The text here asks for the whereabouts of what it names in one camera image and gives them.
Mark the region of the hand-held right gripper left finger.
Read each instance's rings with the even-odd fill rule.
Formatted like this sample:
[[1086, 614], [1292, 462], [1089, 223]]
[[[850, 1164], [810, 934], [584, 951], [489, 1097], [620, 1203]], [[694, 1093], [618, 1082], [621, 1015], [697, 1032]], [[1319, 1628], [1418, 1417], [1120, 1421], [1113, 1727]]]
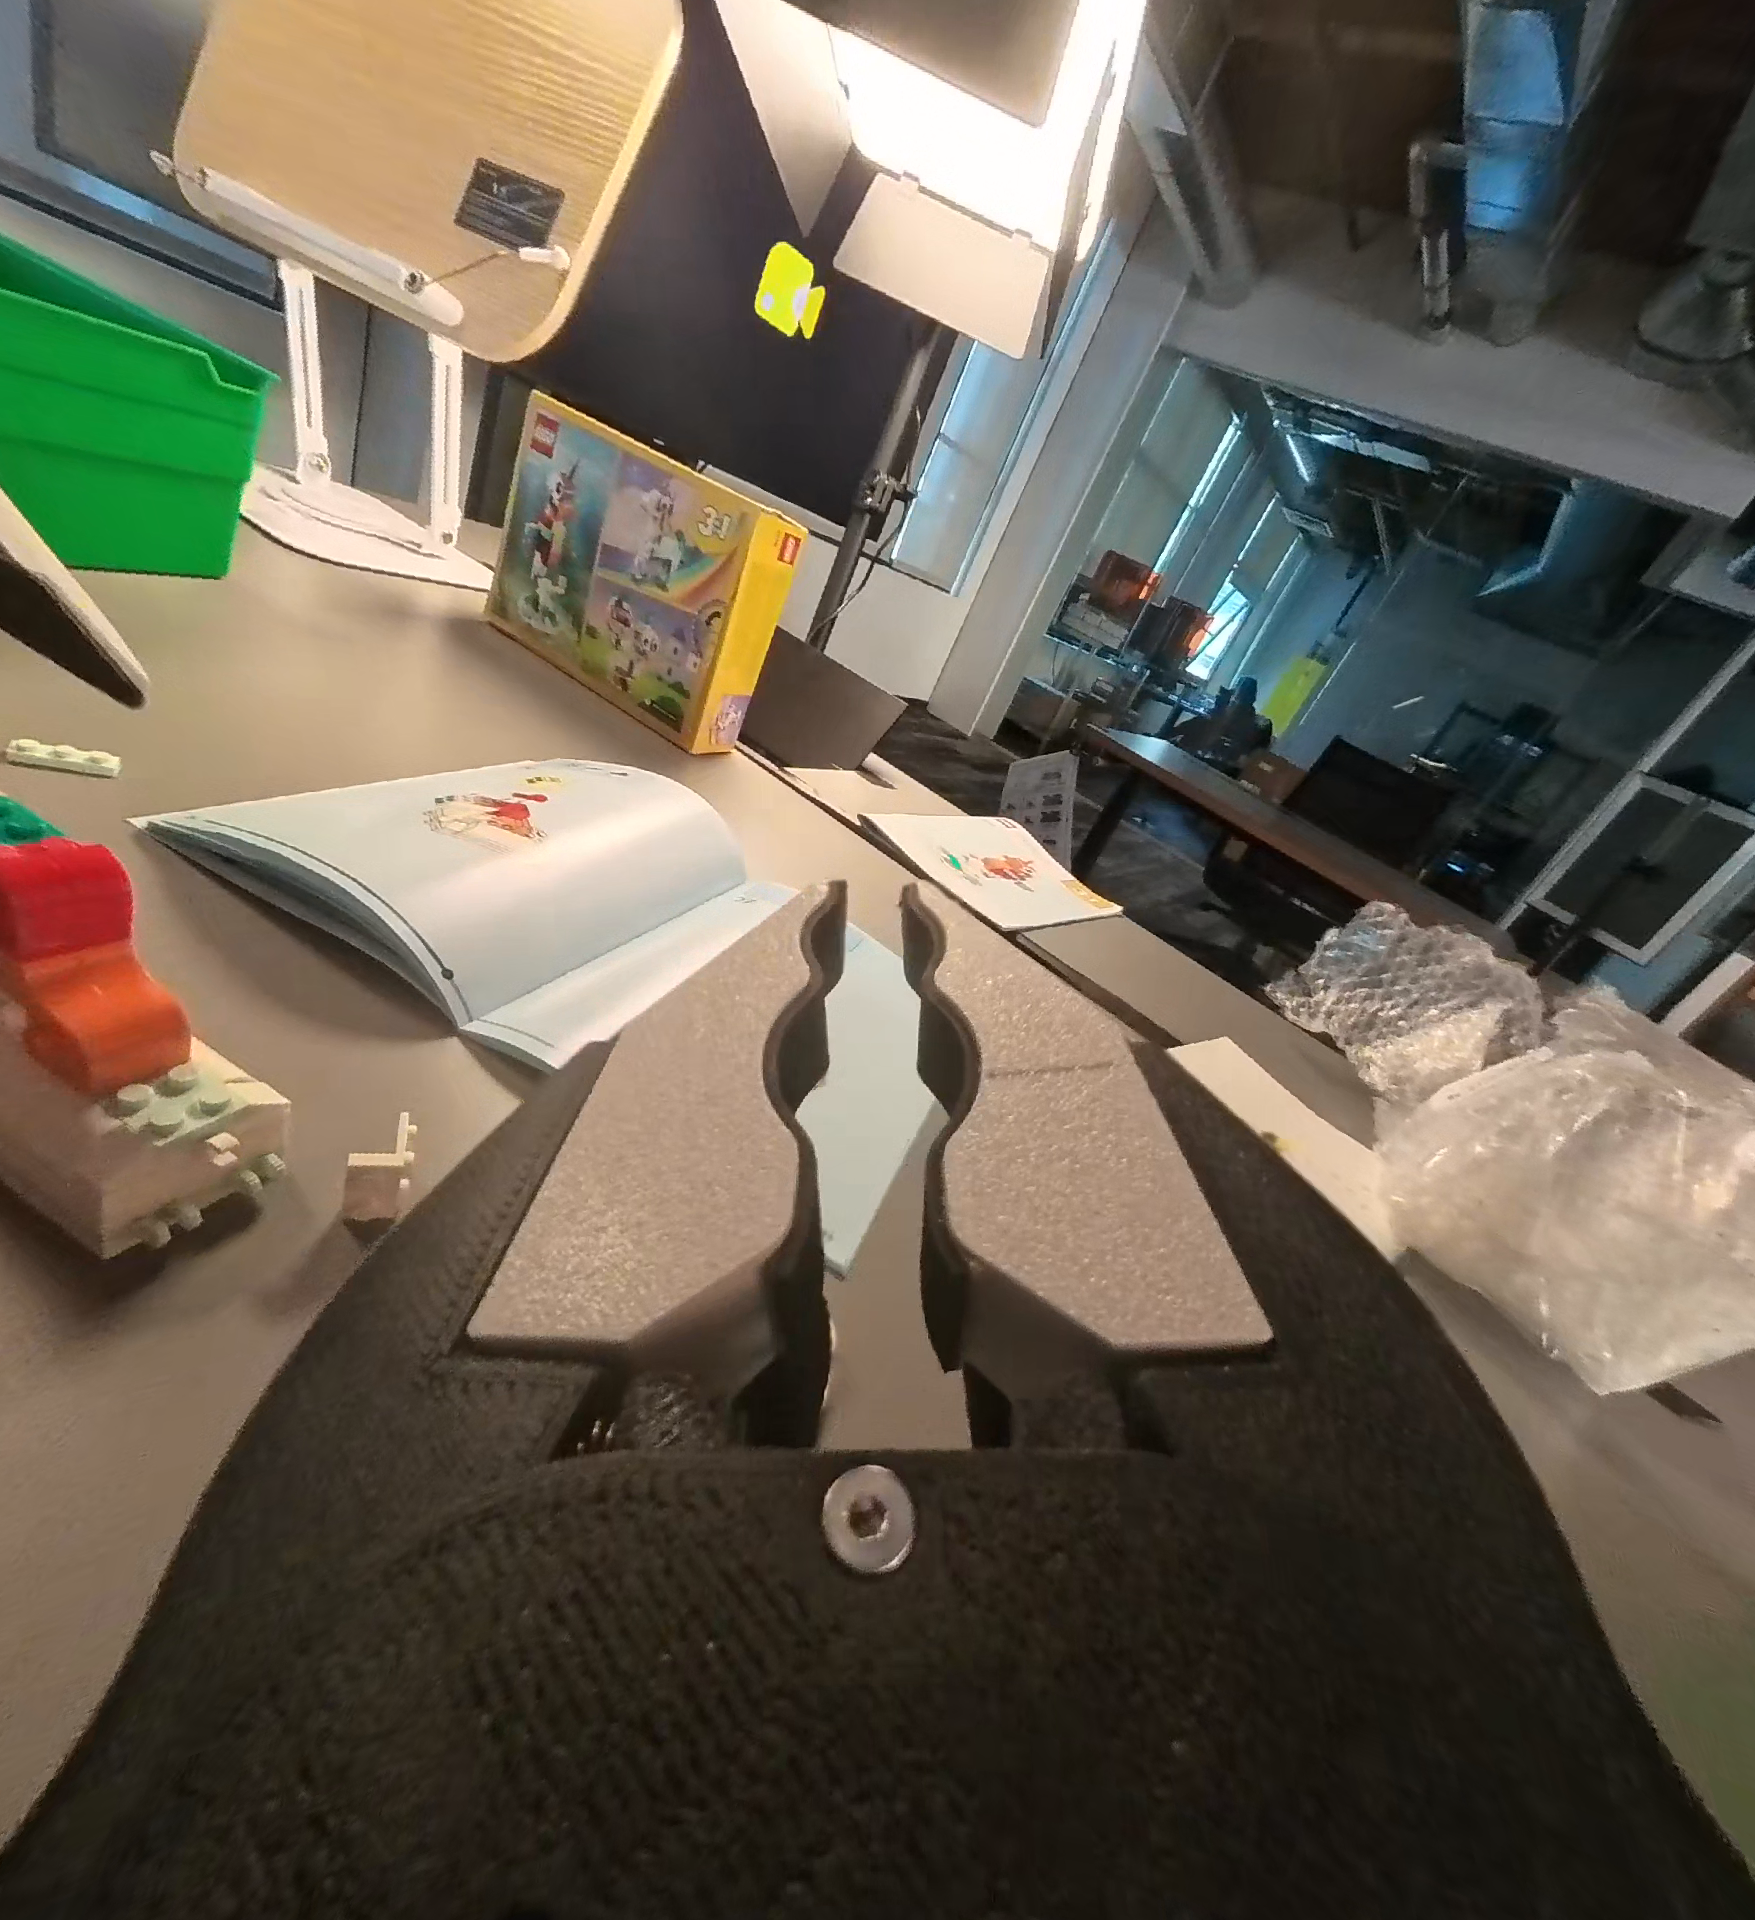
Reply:
[[610, 1047], [468, 1325], [480, 1351], [691, 1379], [815, 1421], [832, 1374], [817, 1148], [846, 884], [801, 890]]

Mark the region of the green plastic bin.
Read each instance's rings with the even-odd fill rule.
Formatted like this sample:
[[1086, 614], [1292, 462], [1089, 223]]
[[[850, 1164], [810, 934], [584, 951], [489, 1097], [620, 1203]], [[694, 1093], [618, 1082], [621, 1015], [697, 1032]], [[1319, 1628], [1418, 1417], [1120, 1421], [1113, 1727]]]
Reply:
[[0, 235], [0, 487], [68, 570], [227, 577], [274, 386]]

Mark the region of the small white lego brick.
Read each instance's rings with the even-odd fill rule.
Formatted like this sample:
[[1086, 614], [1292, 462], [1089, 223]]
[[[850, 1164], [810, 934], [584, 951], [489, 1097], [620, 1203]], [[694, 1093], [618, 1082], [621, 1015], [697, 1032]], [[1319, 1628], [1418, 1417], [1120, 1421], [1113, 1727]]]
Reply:
[[393, 1146], [349, 1154], [340, 1200], [340, 1216], [346, 1222], [384, 1228], [407, 1212], [413, 1141], [415, 1124], [407, 1111], [399, 1111]]

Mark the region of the red white lego model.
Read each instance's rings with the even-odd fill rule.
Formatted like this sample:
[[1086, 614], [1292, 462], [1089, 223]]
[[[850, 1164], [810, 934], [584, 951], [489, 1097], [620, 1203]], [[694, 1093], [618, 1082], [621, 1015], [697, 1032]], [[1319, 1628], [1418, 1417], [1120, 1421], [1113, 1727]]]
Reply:
[[81, 1250], [257, 1212], [288, 1097], [218, 1056], [134, 943], [119, 856], [0, 794], [0, 1188]]

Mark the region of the yellow lego set box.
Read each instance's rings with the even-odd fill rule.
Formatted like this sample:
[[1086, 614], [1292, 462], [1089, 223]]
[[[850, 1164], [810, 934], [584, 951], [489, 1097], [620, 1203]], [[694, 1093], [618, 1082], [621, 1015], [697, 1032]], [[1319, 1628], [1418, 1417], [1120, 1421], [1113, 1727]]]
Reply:
[[808, 530], [528, 398], [487, 622], [689, 755], [730, 753]]

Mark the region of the open light blue instruction booklet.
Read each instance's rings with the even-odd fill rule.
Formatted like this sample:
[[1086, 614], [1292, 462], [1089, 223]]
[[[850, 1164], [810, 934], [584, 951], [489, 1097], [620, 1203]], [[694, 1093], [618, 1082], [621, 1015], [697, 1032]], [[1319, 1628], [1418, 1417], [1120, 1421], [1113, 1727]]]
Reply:
[[795, 891], [678, 781], [558, 758], [134, 825], [381, 961], [468, 1041], [561, 1069]]

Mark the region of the small white instruction booklet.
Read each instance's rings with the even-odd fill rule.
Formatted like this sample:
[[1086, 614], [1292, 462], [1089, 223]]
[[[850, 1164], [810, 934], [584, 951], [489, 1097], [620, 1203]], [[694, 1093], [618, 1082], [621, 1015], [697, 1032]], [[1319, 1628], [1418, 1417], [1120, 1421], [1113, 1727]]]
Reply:
[[1002, 934], [1116, 921], [1126, 911], [1086, 887], [1024, 825], [966, 816], [868, 816], [859, 823], [916, 878]]

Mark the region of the bubble wrap sheet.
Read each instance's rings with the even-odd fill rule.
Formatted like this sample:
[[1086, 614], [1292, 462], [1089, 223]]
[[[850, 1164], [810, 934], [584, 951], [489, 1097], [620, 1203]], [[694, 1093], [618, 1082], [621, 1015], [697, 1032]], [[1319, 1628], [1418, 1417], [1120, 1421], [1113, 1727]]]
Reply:
[[1488, 943], [1371, 902], [1268, 985], [1293, 1024], [1332, 1043], [1388, 1107], [1410, 1109], [1545, 1041], [1537, 981]]

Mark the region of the white printed sign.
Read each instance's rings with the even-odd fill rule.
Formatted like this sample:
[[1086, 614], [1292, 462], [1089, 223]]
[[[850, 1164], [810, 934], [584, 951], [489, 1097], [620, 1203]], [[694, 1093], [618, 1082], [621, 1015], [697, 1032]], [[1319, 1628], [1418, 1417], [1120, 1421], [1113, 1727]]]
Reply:
[[999, 816], [1036, 839], [1064, 867], [1074, 864], [1080, 756], [1058, 751], [1021, 758], [1006, 770]]

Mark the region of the clear plastic bag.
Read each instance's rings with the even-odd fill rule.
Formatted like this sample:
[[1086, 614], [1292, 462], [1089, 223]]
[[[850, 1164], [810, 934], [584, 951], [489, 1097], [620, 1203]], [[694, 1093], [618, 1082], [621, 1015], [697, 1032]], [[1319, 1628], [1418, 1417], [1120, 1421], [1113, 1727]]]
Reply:
[[1611, 989], [1378, 1141], [1403, 1244], [1599, 1395], [1755, 1350], [1755, 1083]]

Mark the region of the dark flat panel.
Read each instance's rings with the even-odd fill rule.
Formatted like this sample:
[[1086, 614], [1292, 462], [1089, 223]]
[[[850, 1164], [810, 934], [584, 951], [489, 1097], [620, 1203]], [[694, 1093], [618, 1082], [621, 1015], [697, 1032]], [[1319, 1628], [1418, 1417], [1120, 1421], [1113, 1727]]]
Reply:
[[854, 773], [906, 708], [906, 701], [779, 625], [739, 740], [778, 767]]

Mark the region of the black light stand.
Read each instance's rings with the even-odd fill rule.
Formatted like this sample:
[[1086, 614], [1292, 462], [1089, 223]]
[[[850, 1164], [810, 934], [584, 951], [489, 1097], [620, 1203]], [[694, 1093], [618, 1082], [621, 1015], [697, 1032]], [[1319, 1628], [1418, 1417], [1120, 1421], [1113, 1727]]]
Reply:
[[949, 367], [956, 334], [937, 322], [925, 322], [911, 349], [905, 373], [889, 402], [872, 460], [859, 480], [850, 515], [843, 519], [836, 560], [817, 595], [808, 645], [823, 654], [842, 609], [855, 585], [858, 570], [873, 563], [889, 523], [889, 510], [909, 493], [909, 474], [925, 418]]

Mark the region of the black board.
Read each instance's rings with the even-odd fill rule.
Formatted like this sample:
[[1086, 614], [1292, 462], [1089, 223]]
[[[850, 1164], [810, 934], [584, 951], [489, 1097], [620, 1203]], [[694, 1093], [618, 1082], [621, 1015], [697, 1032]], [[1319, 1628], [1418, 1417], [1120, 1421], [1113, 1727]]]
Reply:
[[693, 468], [842, 527], [930, 325], [842, 277], [813, 339], [755, 314], [769, 249], [801, 238], [715, 5], [682, 49], [570, 322], [482, 386], [467, 515], [499, 527], [542, 392]]

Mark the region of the yellow sticker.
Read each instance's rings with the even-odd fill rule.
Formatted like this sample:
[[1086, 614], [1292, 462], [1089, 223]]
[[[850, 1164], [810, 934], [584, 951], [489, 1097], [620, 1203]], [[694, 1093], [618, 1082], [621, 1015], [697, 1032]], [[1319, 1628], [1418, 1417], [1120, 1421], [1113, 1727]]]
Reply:
[[753, 314], [783, 339], [811, 341], [828, 293], [815, 265], [791, 243], [769, 247], [753, 299]]

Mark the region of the silver ventilation duct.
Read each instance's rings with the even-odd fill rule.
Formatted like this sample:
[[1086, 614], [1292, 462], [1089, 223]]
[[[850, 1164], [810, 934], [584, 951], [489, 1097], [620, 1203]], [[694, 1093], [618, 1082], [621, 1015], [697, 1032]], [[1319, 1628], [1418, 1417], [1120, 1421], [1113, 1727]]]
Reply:
[[1418, 136], [1406, 161], [1418, 335], [1439, 344], [1464, 320], [1513, 347], [1561, 293], [1626, 7], [1464, 3], [1459, 13], [1460, 136]]

